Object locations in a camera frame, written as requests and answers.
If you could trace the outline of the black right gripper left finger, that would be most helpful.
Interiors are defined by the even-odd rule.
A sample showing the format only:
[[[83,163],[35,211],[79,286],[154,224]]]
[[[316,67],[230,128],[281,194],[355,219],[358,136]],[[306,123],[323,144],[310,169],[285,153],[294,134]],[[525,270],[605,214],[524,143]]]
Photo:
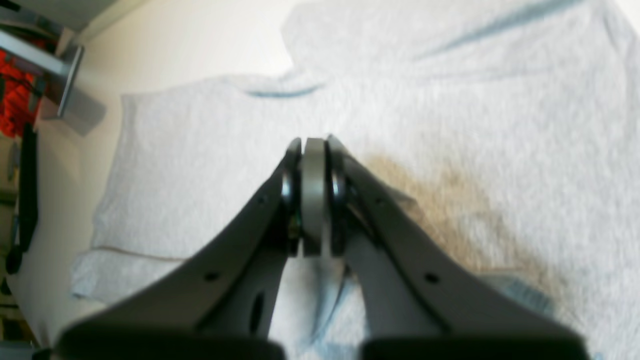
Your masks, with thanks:
[[[268,339],[290,256],[323,252],[325,142],[297,138],[210,244],[142,292],[74,325],[60,360],[284,360]]]

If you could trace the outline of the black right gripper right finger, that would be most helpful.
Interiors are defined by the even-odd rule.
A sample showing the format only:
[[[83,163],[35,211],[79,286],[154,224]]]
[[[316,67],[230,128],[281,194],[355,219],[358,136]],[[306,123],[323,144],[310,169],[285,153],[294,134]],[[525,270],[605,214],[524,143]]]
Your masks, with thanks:
[[[519,305],[446,253],[336,136],[327,137],[327,246],[361,284],[361,360],[587,360],[575,331]]]

